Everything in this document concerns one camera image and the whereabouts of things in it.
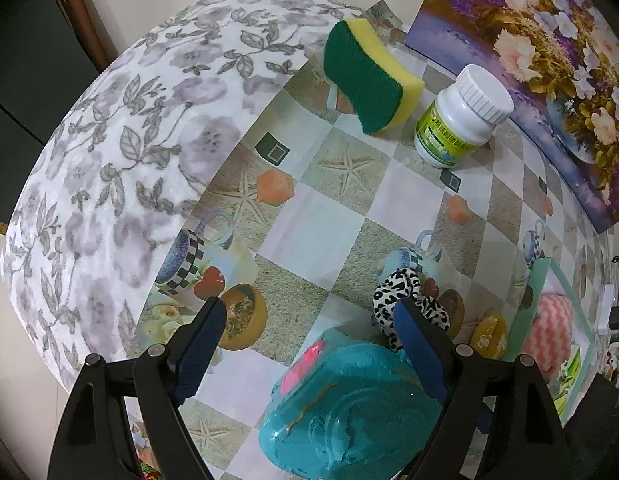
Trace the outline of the pink white striped cloth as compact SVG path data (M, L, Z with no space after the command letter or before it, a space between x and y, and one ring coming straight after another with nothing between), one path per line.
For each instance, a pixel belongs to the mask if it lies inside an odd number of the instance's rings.
M571 353L573 304L568 296L544 294L537 304L522 352L531 356L545 382L553 382Z

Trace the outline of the leopard print scrunchie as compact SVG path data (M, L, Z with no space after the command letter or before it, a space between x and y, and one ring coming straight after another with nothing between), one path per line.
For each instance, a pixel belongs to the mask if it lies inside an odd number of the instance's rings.
M375 324L387 340L387 347L394 353L403 348L395 321L395 310L400 304L415 307L425 321L444 332L451 327L451 319L439 300L424 294L419 274L408 268L395 270L372 292Z

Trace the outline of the yellow green sponge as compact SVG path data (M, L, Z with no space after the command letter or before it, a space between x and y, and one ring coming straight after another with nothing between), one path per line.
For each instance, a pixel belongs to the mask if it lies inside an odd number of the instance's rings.
M323 71L349 100L366 134L405 122L424 88L364 18L333 26L323 51Z

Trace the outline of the round gold tin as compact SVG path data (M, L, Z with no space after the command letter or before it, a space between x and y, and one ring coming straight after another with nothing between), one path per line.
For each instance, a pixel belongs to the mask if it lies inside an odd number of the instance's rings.
M507 323L501 315L489 315L477 325L470 346L483 358L499 360L507 351Z

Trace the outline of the white tray teal rim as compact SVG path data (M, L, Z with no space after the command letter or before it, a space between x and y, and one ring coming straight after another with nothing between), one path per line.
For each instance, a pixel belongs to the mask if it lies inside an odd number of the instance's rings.
M567 422L595 354L595 336L569 280L550 258L533 263L509 328L503 359L520 354L534 359L559 419Z

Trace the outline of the white power strip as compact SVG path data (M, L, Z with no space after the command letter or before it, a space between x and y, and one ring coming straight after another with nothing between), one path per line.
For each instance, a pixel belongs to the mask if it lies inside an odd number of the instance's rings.
M605 284L603 289L600 310L597 318L597 332L601 336L609 334L609 319L615 303L615 288L613 284Z

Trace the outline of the teal plastic box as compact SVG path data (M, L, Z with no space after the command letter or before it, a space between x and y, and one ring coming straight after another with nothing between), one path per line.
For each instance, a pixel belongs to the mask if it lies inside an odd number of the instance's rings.
M274 385L258 443L303 479L392 479L441 411L405 354L330 328Z

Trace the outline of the grey floral tablecloth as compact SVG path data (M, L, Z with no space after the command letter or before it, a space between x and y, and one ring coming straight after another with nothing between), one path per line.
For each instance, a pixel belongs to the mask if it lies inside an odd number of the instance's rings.
M247 130L331 28L337 0L198 0L84 91L32 167L1 276L65 387L91 353L125 359L158 269Z

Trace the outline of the checkered printed table cover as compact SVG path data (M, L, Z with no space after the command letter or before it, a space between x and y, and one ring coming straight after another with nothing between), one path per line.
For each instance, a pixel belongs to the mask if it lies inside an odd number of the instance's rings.
M203 292L228 304L227 339L181 410L214 478L284 477L257 442L274 383L330 328L383 344L372 295L397 268L413 266L439 292L455 341L498 315L513 322L541 257L579 297L575 335L595 324L613 236L591 224L575 172L616 150L619 96L593 23L576 25L579 40L524 24L497 36L487 50L496 63L555 48L575 92L534 93L506 65L515 116L448 170L421 159L413 119L364 133L320 58L266 107L186 223L205 240L201 275L178 299L153 292L137 328L146 348L189 322Z

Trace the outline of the white pill bottle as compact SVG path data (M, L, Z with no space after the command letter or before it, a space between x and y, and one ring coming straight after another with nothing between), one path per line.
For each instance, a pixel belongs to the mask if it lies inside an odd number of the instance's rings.
M413 143L428 164L451 169L491 140L514 110L506 87L484 67L469 64L418 119Z

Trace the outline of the flower painting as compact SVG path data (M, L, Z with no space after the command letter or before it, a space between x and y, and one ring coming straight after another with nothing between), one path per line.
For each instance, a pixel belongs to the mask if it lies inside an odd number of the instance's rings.
M494 74L596 231L619 222L619 38L593 0L424 0L406 44Z

